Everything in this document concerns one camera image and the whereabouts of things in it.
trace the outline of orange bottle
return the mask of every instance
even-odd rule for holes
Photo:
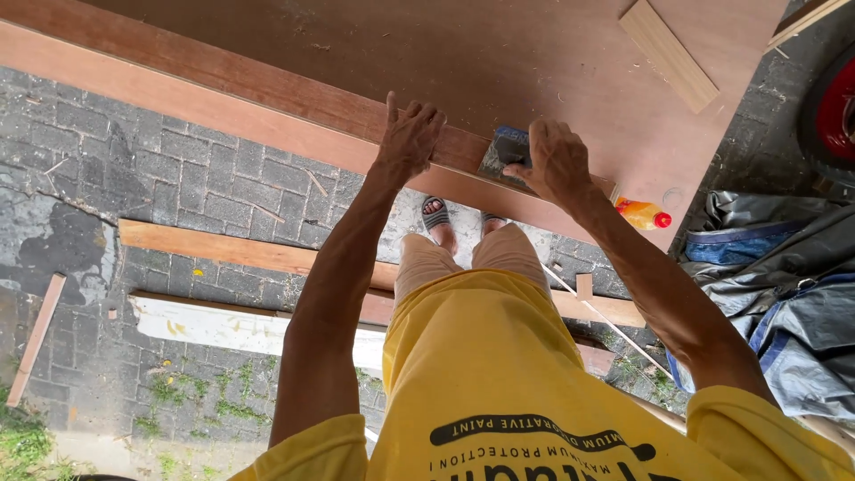
[[[621,197],[615,203],[615,208],[636,229],[665,229],[671,225],[671,215],[662,212],[662,207],[650,202],[638,202]]]

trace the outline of leg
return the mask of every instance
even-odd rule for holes
[[[549,282],[540,265],[540,259],[522,229],[514,223],[487,232],[489,227],[485,224],[484,239],[472,251],[472,267],[515,272],[531,279],[535,285],[550,294]]]
[[[395,305],[424,284],[461,270],[463,267],[455,264],[443,247],[423,235],[405,235],[401,240],[401,264],[395,279]]]

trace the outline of black logo print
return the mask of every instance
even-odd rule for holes
[[[460,419],[431,431],[430,442],[434,446],[442,446],[484,432],[503,434],[549,432],[561,437],[574,448],[587,453],[627,446],[632,449],[639,461],[648,461],[656,456],[656,449],[651,444],[629,446],[617,431],[607,430],[590,436],[577,436],[564,431],[551,419],[538,414],[485,414]]]

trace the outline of foot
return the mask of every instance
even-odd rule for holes
[[[433,214],[440,209],[442,209],[442,202],[435,200],[425,204],[422,214]],[[441,223],[430,229],[428,233],[433,238],[433,241],[448,251],[452,257],[457,255],[457,237],[454,235],[454,229],[451,228],[451,224]]]
[[[508,221],[506,219],[493,217],[491,219],[487,219],[484,221],[484,227],[481,228],[481,239],[484,238],[487,234],[490,234],[492,231],[496,229],[501,229],[502,227],[508,225]]]

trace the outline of tarp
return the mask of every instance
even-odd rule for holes
[[[855,204],[714,191],[689,230],[683,269],[757,353],[784,413],[855,419]]]

